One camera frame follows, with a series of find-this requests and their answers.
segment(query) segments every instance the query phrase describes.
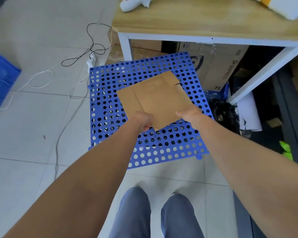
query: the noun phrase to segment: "tile floor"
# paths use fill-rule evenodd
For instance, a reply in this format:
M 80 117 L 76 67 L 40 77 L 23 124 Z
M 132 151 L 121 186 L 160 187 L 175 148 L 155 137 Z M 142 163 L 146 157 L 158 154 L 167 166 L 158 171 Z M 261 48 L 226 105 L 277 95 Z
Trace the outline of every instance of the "tile floor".
M 0 54 L 22 69 L 0 111 L 0 237 L 24 214 L 51 184 L 56 160 L 55 146 L 64 125 L 79 101 L 68 97 L 72 86 L 87 75 L 87 56 L 71 67 L 57 65 L 16 92 L 37 72 L 90 47 L 86 26 L 110 25 L 117 0 L 7 0 L 0 9 Z M 109 45 L 108 28 L 91 26 L 96 42 Z M 103 65 L 108 53 L 99 56 Z M 87 79 L 73 95 L 84 97 Z M 89 99 L 85 99 L 59 141 L 59 174 L 90 146 Z M 175 190 L 185 194 L 195 208 L 207 238 L 237 237 L 233 196 L 227 181 L 210 155 L 128 170 L 117 191 L 99 237 L 108 237 L 119 200 L 140 184 L 152 208 L 152 237 L 162 237 L 160 209 Z

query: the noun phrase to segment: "yellow tape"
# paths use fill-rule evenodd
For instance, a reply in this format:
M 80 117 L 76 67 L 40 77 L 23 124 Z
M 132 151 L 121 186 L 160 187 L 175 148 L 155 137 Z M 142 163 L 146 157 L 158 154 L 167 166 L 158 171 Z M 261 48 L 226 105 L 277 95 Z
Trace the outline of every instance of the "yellow tape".
M 261 0 L 261 3 L 268 6 L 271 0 Z

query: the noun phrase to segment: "person's left hand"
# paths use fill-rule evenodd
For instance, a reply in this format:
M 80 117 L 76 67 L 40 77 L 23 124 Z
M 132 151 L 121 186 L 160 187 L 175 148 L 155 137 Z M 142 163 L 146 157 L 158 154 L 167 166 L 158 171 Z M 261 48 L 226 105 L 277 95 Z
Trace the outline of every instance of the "person's left hand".
M 139 125 L 139 133 L 142 133 L 147 131 L 151 127 L 153 115 L 141 111 L 136 111 L 130 117 L 130 120 L 134 120 Z

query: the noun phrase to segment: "wooden tabletop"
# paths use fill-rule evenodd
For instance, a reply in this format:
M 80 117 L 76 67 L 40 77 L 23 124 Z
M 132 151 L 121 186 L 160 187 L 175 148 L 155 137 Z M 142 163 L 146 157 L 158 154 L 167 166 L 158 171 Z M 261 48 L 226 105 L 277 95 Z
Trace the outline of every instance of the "wooden tabletop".
M 298 41 L 298 19 L 289 21 L 255 0 L 152 0 L 123 13 L 113 30 L 123 33 Z

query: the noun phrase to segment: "leg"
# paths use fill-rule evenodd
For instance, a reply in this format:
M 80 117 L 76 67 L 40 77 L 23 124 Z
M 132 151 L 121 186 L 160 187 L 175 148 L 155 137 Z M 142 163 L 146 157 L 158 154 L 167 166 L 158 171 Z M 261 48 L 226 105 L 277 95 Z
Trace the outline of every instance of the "leg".
M 161 230 L 165 238 L 204 238 L 189 199 L 172 195 L 161 209 Z
M 128 189 L 120 201 L 109 238 L 150 238 L 150 214 L 149 199 L 143 189 Z
M 235 104 L 241 100 L 246 94 L 268 79 L 280 68 L 290 62 L 298 55 L 298 47 L 285 47 L 277 56 L 275 56 L 265 67 L 254 75 L 246 84 L 244 84 L 235 94 L 227 101 Z
M 132 55 L 132 46 L 131 41 L 128 38 L 126 33 L 118 33 L 119 41 L 121 45 L 121 50 L 123 51 L 124 60 L 125 61 L 132 61 L 133 55 Z

